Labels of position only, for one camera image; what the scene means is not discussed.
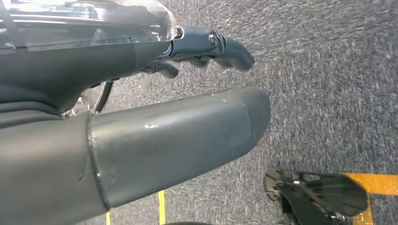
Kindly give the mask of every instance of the yellow line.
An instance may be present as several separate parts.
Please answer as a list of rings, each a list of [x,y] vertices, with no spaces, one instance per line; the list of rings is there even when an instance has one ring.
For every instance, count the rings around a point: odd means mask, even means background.
[[[164,204],[164,191],[158,192],[159,197],[159,224],[163,225],[166,223],[166,207]]]
[[[360,183],[368,193],[379,195],[398,195],[398,175],[346,173]]]
[[[345,173],[354,181],[361,184],[369,194],[398,195],[398,175],[370,174],[370,173]],[[354,218],[353,225],[373,225],[372,209],[369,196],[369,207],[365,212]]]
[[[107,212],[107,225],[111,225],[111,213]]]

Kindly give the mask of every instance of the bolt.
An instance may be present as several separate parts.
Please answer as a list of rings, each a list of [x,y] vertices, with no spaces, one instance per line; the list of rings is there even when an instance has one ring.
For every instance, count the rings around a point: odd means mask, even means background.
[[[214,34],[209,35],[209,40],[212,45],[216,45],[218,43],[217,36]]]

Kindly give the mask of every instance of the gray carpet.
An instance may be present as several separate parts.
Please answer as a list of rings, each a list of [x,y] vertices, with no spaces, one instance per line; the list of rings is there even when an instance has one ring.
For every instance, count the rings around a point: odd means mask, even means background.
[[[254,54],[247,73],[178,65],[180,75],[115,83],[108,112],[240,86],[271,96],[272,122],[248,155],[166,190],[166,217],[274,225],[262,190],[268,168],[398,173],[398,1],[163,0],[178,22],[215,29]],[[398,202],[378,203],[377,225]],[[157,196],[111,212],[113,225],[158,224]],[[105,216],[87,224],[105,224]]]

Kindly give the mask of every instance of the yellow floor marking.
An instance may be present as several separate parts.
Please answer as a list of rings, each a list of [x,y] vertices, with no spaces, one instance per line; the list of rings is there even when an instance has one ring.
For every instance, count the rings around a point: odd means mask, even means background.
[[[111,213],[107,212],[107,225],[111,225]]]
[[[361,184],[369,194],[398,195],[398,175],[345,173]],[[354,218],[353,225],[373,225],[372,209],[368,209]]]
[[[159,197],[159,225],[166,223],[166,207],[164,204],[164,191],[158,192]]]
[[[398,175],[346,173],[370,194],[398,195]]]

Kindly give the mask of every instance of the transparent hand guard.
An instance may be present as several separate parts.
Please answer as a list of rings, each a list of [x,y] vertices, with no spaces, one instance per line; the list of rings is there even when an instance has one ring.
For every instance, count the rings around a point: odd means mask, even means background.
[[[156,0],[2,1],[9,15],[0,15],[0,54],[171,41],[177,34],[173,14]],[[15,27],[19,37],[9,32]]]

